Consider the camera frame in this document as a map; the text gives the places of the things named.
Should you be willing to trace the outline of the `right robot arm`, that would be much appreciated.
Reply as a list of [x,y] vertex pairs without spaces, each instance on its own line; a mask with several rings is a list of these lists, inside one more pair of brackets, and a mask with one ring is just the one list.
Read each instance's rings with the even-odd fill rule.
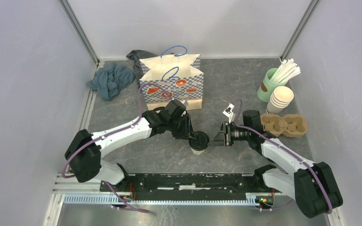
[[313,218],[330,214],[343,205],[343,197],[331,167],[325,162],[308,160],[263,130],[257,110],[242,113],[243,124],[224,121],[210,146],[232,146],[246,141],[249,147],[273,161],[275,165],[260,167],[254,172],[253,185],[259,192],[273,188],[294,200],[302,213]]

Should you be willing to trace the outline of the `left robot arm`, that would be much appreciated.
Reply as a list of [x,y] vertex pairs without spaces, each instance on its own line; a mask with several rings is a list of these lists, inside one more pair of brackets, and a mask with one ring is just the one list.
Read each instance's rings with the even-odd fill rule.
[[129,187],[126,171],[118,164],[103,160],[113,150],[137,140],[146,139],[169,131],[174,139],[188,140],[196,154],[207,149],[209,137],[202,131],[194,131],[187,101],[171,100],[165,107],[148,110],[123,125],[109,130],[89,133],[78,131],[65,152],[65,168],[70,177],[79,183],[91,179],[106,181],[118,192]]

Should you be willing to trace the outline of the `white paper coffee cup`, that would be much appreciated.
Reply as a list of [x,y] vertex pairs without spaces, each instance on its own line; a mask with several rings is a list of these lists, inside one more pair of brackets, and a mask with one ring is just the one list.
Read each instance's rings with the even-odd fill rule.
[[194,149],[192,147],[191,147],[191,150],[192,150],[193,154],[195,154],[195,155],[201,155],[205,151],[205,149],[197,150],[197,149]]

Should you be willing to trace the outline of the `black plastic cup lid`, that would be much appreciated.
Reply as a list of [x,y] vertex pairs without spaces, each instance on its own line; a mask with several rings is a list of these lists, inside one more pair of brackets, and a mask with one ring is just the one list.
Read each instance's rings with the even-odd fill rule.
[[192,138],[189,140],[189,146],[195,151],[204,151],[207,149],[209,136],[202,131],[195,131]]

